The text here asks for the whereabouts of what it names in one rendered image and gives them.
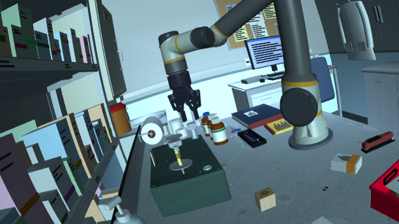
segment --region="robotic arm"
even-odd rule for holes
[[[159,36],[160,50],[168,76],[172,108],[187,121],[184,104],[198,119],[201,106],[200,91],[191,88],[185,53],[218,47],[240,27],[270,5],[273,0],[242,0],[210,28],[199,27],[182,33],[172,31]],[[289,138],[292,148],[313,149],[327,144],[333,133],[325,122],[317,77],[312,73],[306,27],[300,0],[274,0],[280,30],[285,73],[282,77],[283,96],[280,110],[294,126]]]

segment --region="monitor screen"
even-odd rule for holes
[[[245,40],[252,69],[284,63],[280,36]]]

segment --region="bulletin board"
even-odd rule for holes
[[[240,0],[214,0],[222,17],[228,13]],[[230,50],[245,47],[245,40],[279,35],[274,3],[263,9],[238,31],[228,37]]]

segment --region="electrical outlet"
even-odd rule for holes
[[[244,59],[244,64],[245,66],[251,66],[251,62],[249,61],[249,59]]]

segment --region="blue chair backrest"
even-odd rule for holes
[[[315,57],[310,60],[312,73],[316,75],[319,83],[321,102],[332,100],[335,97],[333,83],[330,77],[329,66],[324,57]]]

